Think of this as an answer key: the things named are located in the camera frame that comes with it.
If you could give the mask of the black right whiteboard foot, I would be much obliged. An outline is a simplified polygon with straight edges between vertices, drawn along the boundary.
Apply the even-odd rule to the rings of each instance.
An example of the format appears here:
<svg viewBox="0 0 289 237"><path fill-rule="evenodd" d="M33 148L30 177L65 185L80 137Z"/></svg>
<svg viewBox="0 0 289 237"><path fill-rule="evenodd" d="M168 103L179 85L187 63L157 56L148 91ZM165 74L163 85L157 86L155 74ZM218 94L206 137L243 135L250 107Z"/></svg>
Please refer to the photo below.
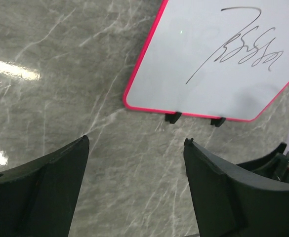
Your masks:
<svg viewBox="0 0 289 237"><path fill-rule="evenodd" d="M215 126L215 127L220 127L225 121L226 121L226 118L212 118L210 120L210 125Z"/></svg>

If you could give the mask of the black whiteboard foot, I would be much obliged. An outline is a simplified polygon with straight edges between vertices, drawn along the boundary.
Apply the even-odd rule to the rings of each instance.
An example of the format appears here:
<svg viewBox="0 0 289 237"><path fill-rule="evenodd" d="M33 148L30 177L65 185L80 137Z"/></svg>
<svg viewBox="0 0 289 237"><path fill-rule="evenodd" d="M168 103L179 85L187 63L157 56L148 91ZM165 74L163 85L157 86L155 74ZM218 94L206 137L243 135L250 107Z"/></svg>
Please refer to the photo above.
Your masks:
<svg viewBox="0 0 289 237"><path fill-rule="evenodd" d="M220 127L225 121L226 121L226 118L212 118L210 120L210 125L215 126L215 127Z"/></svg>
<svg viewBox="0 0 289 237"><path fill-rule="evenodd" d="M175 124L179 118L181 117L182 113L181 112L175 112L175 113L166 113L165 114L165 121L169 122L170 124Z"/></svg>

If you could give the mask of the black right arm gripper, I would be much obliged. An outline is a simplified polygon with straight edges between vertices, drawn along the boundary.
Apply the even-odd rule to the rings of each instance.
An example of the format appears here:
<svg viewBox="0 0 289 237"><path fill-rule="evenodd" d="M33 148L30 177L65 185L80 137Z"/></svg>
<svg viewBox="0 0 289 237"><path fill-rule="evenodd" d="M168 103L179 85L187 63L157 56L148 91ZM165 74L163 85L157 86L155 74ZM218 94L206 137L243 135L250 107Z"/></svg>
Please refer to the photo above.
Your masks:
<svg viewBox="0 0 289 237"><path fill-rule="evenodd" d="M193 139L184 161L202 237L289 237L289 152L233 164Z"/></svg>

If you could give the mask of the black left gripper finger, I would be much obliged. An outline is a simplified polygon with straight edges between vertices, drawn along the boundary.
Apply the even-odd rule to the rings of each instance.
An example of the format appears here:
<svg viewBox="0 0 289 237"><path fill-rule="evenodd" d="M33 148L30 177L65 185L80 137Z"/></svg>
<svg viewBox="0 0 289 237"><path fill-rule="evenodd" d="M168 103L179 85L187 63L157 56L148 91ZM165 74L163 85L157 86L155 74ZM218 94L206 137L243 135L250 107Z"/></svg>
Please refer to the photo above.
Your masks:
<svg viewBox="0 0 289 237"><path fill-rule="evenodd" d="M0 237L67 237L88 154L85 135L0 172Z"/></svg>

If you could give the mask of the pink framed whiteboard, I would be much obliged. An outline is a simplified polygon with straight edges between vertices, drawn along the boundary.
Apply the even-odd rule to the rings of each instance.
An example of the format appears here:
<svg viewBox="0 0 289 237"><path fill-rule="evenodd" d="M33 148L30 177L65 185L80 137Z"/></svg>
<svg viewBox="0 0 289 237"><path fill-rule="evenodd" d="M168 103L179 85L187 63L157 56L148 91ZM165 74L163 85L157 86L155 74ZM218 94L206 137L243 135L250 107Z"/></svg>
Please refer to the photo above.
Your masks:
<svg viewBox="0 0 289 237"><path fill-rule="evenodd" d="M289 0L164 0L123 103L253 121L288 85Z"/></svg>

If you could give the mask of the black left whiteboard foot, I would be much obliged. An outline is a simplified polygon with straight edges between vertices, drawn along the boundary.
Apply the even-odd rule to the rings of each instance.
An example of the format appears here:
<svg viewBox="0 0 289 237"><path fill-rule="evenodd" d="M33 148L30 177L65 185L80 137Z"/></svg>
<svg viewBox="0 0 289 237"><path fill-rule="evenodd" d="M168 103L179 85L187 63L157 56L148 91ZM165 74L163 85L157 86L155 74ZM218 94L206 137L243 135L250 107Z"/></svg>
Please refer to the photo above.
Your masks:
<svg viewBox="0 0 289 237"><path fill-rule="evenodd" d="M165 121L169 122L170 124L175 124L179 118L181 117L182 113L181 112L175 112L175 113L166 113L165 114Z"/></svg>

